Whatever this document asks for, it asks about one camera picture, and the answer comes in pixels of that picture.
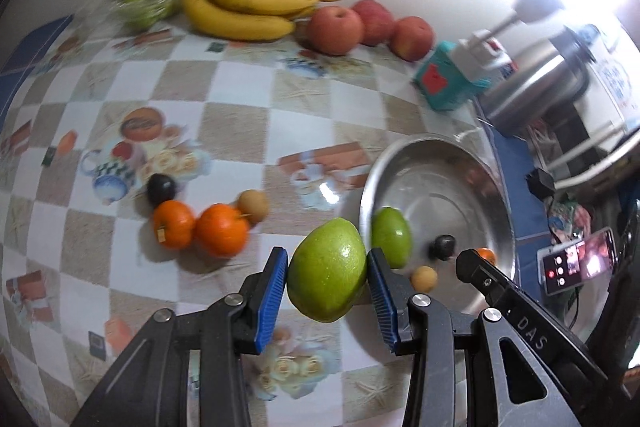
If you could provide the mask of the dark plum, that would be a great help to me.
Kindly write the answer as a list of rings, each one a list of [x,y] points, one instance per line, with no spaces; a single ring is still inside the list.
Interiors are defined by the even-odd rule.
[[[153,208],[162,205],[163,202],[175,199],[178,192],[177,182],[163,173],[154,173],[146,181],[145,195]]]
[[[431,259],[447,261],[456,253],[457,241],[450,234],[442,234],[436,237],[428,247],[428,255]]]

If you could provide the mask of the green mango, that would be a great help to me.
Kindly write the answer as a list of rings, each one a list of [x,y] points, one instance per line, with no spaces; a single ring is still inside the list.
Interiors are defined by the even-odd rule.
[[[375,213],[371,247],[380,248],[392,269],[402,269],[412,253],[412,235],[407,220],[396,208],[384,207]]]
[[[331,323],[345,315],[367,276],[367,251],[352,222],[334,218],[311,231],[288,267],[288,299],[311,320]]]

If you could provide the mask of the small longan in bowl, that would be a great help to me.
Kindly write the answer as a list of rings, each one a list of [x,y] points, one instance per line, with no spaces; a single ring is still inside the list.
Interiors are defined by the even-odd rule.
[[[410,282],[418,293],[429,294],[438,284],[438,274],[429,265],[421,265],[411,273]]]

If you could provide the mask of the small tangerine in bowl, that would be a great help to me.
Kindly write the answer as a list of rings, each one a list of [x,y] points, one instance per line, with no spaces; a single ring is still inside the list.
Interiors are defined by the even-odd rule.
[[[491,249],[482,247],[477,248],[476,252],[480,255],[480,257],[482,257],[492,265],[497,265],[497,256]]]

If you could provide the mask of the smartphone on stand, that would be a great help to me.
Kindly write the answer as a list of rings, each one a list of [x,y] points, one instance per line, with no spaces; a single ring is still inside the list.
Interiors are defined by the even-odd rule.
[[[584,239],[539,249],[538,282],[547,296],[556,295],[612,271],[615,260],[614,234],[606,227]]]

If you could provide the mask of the stainless steel bowl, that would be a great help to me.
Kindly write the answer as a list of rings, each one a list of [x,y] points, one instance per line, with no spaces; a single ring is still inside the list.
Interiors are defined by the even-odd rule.
[[[370,169],[360,198],[359,231],[371,247],[372,219],[378,210],[399,210],[408,222],[412,251],[398,272],[408,277],[421,265],[438,274],[431,296],[452,311],[477,314],[484,296],[456,275],[456,262],[428,253],[437,236],[456,240],[456,253],[486,247],[496,267],[514,279],[515,239],[501,185],[477,155],[437,134],[406,136],[383,150]]]

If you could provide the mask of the orange tangerine left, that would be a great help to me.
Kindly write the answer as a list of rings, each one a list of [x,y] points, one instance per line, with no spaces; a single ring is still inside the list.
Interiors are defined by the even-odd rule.
[[[193,210],[180,200],[166,200],[153,211],[153,231],[157,243],[169,249],[184,249],[194,239],[196,218]]]

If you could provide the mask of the orange tangerine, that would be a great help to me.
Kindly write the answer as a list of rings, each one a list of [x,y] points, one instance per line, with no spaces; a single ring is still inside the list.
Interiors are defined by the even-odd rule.
[[[184,249],[194,239],[196,218],[193,210],[180,200],[166,200],[153,211],[153,231],[157,243],[169,249]]]
[[[194,236],[209,256],[230,259],[245,247],[250,235],[250,222],[230,205],[214,204],[196,221]]]

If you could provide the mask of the orange tangerine right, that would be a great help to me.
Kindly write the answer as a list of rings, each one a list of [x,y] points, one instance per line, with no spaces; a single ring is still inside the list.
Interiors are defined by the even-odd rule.
[[[230,205],[214,204],[196,221],[194,236],[209,256],[230,259],[245,247],[250,235],[250,222]]]

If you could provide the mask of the black power adapter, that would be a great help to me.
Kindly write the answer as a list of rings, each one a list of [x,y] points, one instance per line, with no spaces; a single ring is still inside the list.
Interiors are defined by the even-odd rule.
[[[535,168],[526,174],[526,184],[529,193],[539,200],[552,197],[555,193],[553,176],[541,168]]]

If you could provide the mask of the brown longan fruit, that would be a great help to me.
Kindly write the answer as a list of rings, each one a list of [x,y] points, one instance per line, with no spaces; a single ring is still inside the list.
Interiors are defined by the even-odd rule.
[[[243,191],[236,199],[235,206],[252,227],[264,221],[270,211],[268,196],[258,190]]]

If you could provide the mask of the teal toy box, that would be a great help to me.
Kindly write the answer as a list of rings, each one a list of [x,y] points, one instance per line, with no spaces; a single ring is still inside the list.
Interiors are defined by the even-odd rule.
[[[413,77],[413,83],[436,112],[455,110],[491,85],[488,78],[471,81],[463,75],[450,57],[455,46],[449,41],[439,43]]]

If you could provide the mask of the steel thermos jug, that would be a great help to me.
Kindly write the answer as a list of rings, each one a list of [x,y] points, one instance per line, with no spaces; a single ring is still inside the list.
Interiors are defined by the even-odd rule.
[[[552,110],[572,104],[587,90],[591,46],[600,36],[593,24],[564,28],[518,54],[514,72],[480,96],[480,108],[492,127],[514,135]]]

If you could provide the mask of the red apple right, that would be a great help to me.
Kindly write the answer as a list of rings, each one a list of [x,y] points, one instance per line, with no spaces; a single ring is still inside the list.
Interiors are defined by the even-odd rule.
[[[408,16],[395,23],[388,46],[396,56],[407,62],[422,60],[431,51],[435,42],[435,31],[423,18]]]

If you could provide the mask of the red apple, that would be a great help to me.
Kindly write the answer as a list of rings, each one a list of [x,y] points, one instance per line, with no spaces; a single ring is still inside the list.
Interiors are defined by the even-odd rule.
[[[311,46],[329,56],[343,56],[358,46],[364,34],[360,16],[344,6],[321,8],[309,20],[306,37]]]
[[[357,13],[363,23],[361,43],[365,46],[378,46],[387,42],[393,35],[395,19],[384,5],[375,0],[360,0],[352,10]]]
[[[395,23],[388,46],[396,56],[407,62],[422,60],[431,51],[435,42],[435,31],[423,18],[408,16]]]

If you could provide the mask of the red apple middle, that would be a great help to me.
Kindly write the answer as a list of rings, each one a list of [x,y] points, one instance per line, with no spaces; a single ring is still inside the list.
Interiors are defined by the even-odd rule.
[[[360,0],[352,10],[357,13],[363,23],[361,43],[365,46],[378,46],[387,42],[393,35],[395,19],[384,5],[375,0]]]

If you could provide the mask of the red apple front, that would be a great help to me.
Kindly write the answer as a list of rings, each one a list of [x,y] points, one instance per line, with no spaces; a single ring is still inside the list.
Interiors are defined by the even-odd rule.
[[[329,56],[343,56],[358,46],[364,34],[360,16],[344,6],[321,8],[309,20],[306,37],[311,46]]]

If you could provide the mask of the clear plastic fruit container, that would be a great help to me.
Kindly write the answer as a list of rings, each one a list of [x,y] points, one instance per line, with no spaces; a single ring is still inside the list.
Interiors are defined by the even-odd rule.
[[[180,0],[90,0],[78,10],[74,23],[81,35],[126,30],[147,31],[180,10]]]

